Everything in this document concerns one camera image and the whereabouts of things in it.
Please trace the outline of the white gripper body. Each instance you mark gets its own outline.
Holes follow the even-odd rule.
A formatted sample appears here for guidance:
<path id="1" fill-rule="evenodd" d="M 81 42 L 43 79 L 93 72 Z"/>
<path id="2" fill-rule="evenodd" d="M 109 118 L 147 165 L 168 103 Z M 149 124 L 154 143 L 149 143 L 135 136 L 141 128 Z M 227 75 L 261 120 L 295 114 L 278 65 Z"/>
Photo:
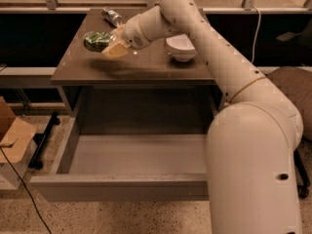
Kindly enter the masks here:
<path id="1" fill-rule="evenodd" d="M 123 25 L 122 39 L 135 50 L 148 47 L 151 42 L 145 37 L 139 24 L 140 15 L 129 19 Z"/>

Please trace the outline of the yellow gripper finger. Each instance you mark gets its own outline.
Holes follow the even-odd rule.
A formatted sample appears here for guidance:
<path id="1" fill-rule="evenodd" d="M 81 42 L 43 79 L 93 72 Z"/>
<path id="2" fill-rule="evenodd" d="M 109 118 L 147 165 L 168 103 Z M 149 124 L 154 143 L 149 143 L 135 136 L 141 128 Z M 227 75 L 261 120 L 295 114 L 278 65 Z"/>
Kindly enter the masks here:
<path id="1" fill-rule="evenodd" d="M 111 31 L 111 34 L 114 36 L 120 36 L 123 33 L 123 28 L 124 28 L 124 25 L 120 25 L 120 26 L 114 28 Z"/>
<path id="2" fill-rule="evenodd" d="M 107 59 L 118 59 L 129 53 L 129 46 L 122 40 L 116 40 L 111 42 L 101 53 Z"/>

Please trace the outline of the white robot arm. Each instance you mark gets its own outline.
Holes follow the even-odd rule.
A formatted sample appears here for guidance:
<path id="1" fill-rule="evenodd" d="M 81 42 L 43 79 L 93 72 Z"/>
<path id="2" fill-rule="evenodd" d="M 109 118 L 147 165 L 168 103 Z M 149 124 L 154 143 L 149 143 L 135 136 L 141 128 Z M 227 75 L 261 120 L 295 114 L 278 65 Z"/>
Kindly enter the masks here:
<path id="1" fill-rule="evenodd" d="M 225 97 L 207 135 L 213 234 L 302 234 L 293 153 L 303 134 L 293 103 L 200 14 L 193 0 L 160 0 L 112 32 L 115 59 L 183 33 Z"/>

